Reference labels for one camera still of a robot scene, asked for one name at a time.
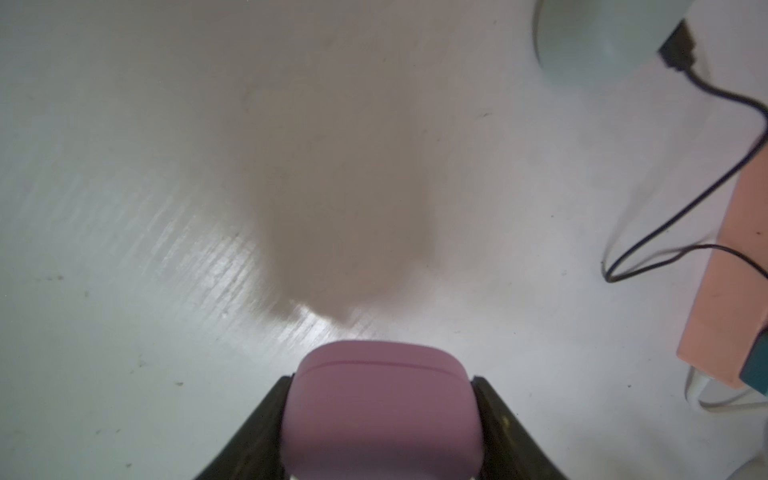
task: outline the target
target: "white floor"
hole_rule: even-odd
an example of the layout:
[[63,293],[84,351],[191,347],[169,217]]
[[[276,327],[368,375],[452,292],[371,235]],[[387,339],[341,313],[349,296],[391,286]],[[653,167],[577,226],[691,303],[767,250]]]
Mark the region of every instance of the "white floor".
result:
[[[555,88],[534,0],[0,4],[0,477],[192,478],[334,339],[486,376],[570,478],[725,478],[761,414],[688,408],[707,255],[615,257],[761,128],[650,60]],[[699,0],[768,98],[768,7]],[[716,231],[722,191],[661,245]]]

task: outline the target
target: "teal object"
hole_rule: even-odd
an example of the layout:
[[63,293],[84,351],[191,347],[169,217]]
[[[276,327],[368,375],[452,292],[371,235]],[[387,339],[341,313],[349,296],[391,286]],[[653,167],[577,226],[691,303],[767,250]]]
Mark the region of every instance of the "teal object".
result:
[[651,58],[693,0],[541,0],[534,41],[555,83],[614,81]]
[[768,396],[768,331],[757,337],[740,378],[748,386]]

